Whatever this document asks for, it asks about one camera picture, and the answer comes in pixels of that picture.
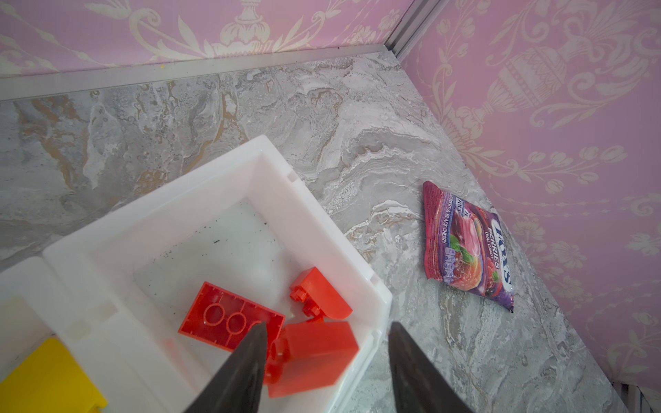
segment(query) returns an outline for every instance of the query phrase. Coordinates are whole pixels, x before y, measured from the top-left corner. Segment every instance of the candy wrapper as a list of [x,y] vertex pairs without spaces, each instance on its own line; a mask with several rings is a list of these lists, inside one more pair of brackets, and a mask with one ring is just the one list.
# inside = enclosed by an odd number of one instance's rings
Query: candy wrapper
[[427,181],[427,278],[481,295],[514,312],[514,288],[498,216]]

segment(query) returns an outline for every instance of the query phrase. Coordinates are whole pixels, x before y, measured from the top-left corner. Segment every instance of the white baseboard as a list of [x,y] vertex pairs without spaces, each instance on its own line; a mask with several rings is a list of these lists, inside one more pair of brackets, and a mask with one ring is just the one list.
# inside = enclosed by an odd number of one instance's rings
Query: white baseboard
[[345,46],[340,48],[301,50],[298,52],[280,52],[224,57],[220,59],[201,59],[164,64],[158,63],[66,73],[49,73],[47,75],[7,77],[0,79],[0,101],[134,85],[136,83],[166,81],[180,79],[182,77],[256,69],[258,67],[288,65],[291,63],[354,56],[384,50],[386,48],[383,44],[368,44],[365,46]]

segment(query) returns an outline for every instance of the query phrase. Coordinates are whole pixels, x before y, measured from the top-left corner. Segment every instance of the white bin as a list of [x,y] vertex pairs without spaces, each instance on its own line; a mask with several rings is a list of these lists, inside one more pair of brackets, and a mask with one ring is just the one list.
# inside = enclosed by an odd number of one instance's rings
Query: white bin
[[[29,354],[54,332],[106,396],[109,412],[182,412],[227,359],[228,352],[177,333],[204,281],[284,314],[287,324],[304,317],[288,287],[316,266],[354,310],[348,322],[360,351],[338,383],[275,399],[264,388],[260,412],[341,409],[385,334],[392,300],[265,136],[43,256],[0,277],[0,317],[17,306],[34,311],[22,324],[22,342],[0,344],[2,368],[15,367],[5,352]],[[0,324],[2,334],[18,324]]]

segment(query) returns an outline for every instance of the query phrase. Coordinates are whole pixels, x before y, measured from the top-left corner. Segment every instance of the pink wall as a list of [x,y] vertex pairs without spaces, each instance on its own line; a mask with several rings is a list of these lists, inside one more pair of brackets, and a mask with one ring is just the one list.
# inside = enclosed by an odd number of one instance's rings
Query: pink wall
[[378,44],[411,1],[0,1],[0,77]]
[[404,61],[603,370],[657,411],[660,29],[658,0],[450,0]]

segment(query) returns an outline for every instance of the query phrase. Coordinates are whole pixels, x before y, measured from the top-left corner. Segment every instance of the red building block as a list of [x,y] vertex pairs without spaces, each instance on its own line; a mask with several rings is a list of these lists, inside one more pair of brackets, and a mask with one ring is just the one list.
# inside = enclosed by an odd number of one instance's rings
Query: red building block
[[353,312],[317,267],[302,272],[290,290],[290,298],[303,303],[303,313],[308,317],[344,320]]
[[278,337],[285,316],[205,282],[179,333],[233,352],[248,331],[266,324],[269,346]]
[[268,396],[331,386],[357,353],[358,343],[346,321],[289,324],[268,352],[264,374]]

